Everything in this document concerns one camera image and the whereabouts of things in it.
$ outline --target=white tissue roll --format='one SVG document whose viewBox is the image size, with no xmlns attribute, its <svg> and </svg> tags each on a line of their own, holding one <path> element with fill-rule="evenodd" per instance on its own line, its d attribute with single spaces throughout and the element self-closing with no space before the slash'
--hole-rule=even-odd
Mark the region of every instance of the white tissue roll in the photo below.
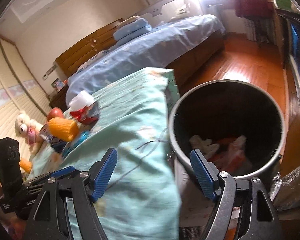
<svg viewBox="0 0 300 240">
<path fill-rule="evenodd" d="M 78 111 L 85 106 L 90 106 L 94 103 L 93 96 L 88 94 L 86 90 L 82 90 L 78 95 L 76 95 L 69 103 L 69 106 L 73 111 Z"/>
</svg>

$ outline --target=metal bolt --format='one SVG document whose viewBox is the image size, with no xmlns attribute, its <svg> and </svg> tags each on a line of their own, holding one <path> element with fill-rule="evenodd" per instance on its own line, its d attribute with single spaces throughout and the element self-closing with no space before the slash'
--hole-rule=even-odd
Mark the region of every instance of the metal bolt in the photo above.
<svg viewBox="0 0 300 240">
<path fill-rule="evenodd" d="M 229 173 L 226 171 L 220 171 L 220 176 L 223 178 L 227 178 L 227 177 L 229 177 Z"/>
<path fill-rule="evenodd" d="M 259 182 L 260 182 L 260 179 L 257 178 L 257 177 L 253 177 L 253 178 L 252 178 L 252 181 L 253 181 L 254 183 L 259 183 Z"/>
<path fill-rule="evenodd" d="M 88 175 L 89 175 L 89 173 L 87 171 L 83 171 L 80 173 L 81 178 L 86 178 L 86 177 L 88 177 Z"/>
<path fill-rule="evenodd" d="M 56 181 L 56 178 L 51 177 L 48 179 L 48 183 L 54 183 Z"/>
</svg>

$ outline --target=vanity headboard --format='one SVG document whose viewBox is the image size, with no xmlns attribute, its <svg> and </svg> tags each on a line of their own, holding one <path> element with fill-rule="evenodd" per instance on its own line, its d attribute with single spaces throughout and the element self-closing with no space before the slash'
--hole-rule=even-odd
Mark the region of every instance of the vanity headboard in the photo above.
<svg viewBox="0 0 300 240">
<path fill-rule="evenodd" d="M 55 62 L 59 65 L 63 73 L 67 77 L 70 77 L 76 73 L 78 67 L 87 62 L 98 52 L 109 49 L 116 44 L 113 33 L 122 21 L 123 19 L 119 19 L 97 29 L 57 57 Z"/>
</svg>

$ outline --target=silver rim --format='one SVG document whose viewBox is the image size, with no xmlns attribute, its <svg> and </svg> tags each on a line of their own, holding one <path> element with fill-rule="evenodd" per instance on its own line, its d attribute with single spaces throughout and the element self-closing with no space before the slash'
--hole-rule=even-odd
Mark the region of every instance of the silver rim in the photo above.
<svg viewBox="0 0 300 240">
<path fill-rule="evenodd" d="M 283 148 L 283 145 L 285 143 L 285 138 L 286 138 L 286 127 L 285 127 L 285 122 L 284 122 L 284 118 L 283 118 L 283 113 L 278 105 L 278 103 L 273 99 L 273 97 L 266 91 L 264 91 L 263 89 L 261 89 L 260 87 L 257 87 L 253 84 L 250 84 L 250 83 L 247 83 L 247 82 L 243 82 L 243 81 L 239 81 L 239 80 L 231 80 L 231 79 L 223 79 L 223 80 L 213 80 L 213 81 L 209 81 L 209 82 L 206 82 L 204 84 L 201 84 L 201 85 L 198 85 L 196 86 L 195 88 L 192 88 L 191 90 L 189 90 L 187 93 L 185 93 L 178 101 L 177 103 L 174 105 L 174 107 L 172 108 L 172 111 L 170 113 L 170 117 L 169 117 L 169 136 L 170 136 L 170 141 L 171 141 L 171 144 L 172 144 L 172 148 L 174 149 L 174 151 L 177 153 L 177 157 L 179 159 L 181 159 L 181 161 L 183 162 L 183 164 L 185 164 L 187 166 L 187 168 L 189 168 L 190 170 L 192 170 L 192 167 L 191 167 L 191 163 L 190 163 L 190 159 L 183 153 L 183 151 L 180 149 L 177 141 L 176 141 L 176 137 L 175 137 L 175 134 L 174 134 L 174 116 L 177 112 L 177 109 L 179 108 L 180 104 L 182 103 L 182 101 L 189 95 L 191 94 L 192 92 L 196 91 L 197 89 L 201 88 L 201 87 L 204 87 L 204 86 L 207 86 L 209 84 L 212 84 L 212 83 L 219 83 L 219 82 L 236 82 L 236 83 L 241 83 L 241 84 L 244 84 L 244 85 L 248 85 L 248 86 L 251 86 L 259 91 L 261 91 L 262 93 L 264 93 L 265 95 L 267 95 L 270 100 L 274 103 L 275 107 L 277 108 L 278 110 L 278 113 L 280 115 L 280 119 L 281 119 L 281 124 L 282 124 L 282 133 L 281 133 L 281 139 L 280 139 L 280 143 L 279 143 L 279 146 L 278 146 L 278 149 L 277 151 L 275 152 L 275 154 L 272 156 L 272 158 L 263 166 L 261 167 L 260 169 L 252 172 L 252 173 L 249 173 L 247 175 L 243 175 L 243 176 L 237 176 L 237 177 L 234 177 L 235 179 L 251 179 L 252 177 L 255 177 L 257 175 L 259 175 L 261 172 L 263 172 L 264 170 L 268 169 L 273 163 L 274 161 L 278 158 L 282 148 Z"/>
</svg>

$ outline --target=red garment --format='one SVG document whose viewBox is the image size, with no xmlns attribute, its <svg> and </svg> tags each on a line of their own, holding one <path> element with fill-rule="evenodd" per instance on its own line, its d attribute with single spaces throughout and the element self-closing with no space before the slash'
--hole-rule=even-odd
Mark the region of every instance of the red garment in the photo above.
<svg viewBox="0 0 300 240">
<path fill-rule="evenodd" d="M 234 0 L 237 17 L 265 17 L 271 18 L 273 6 L 267 0 Z"/>
</svg>

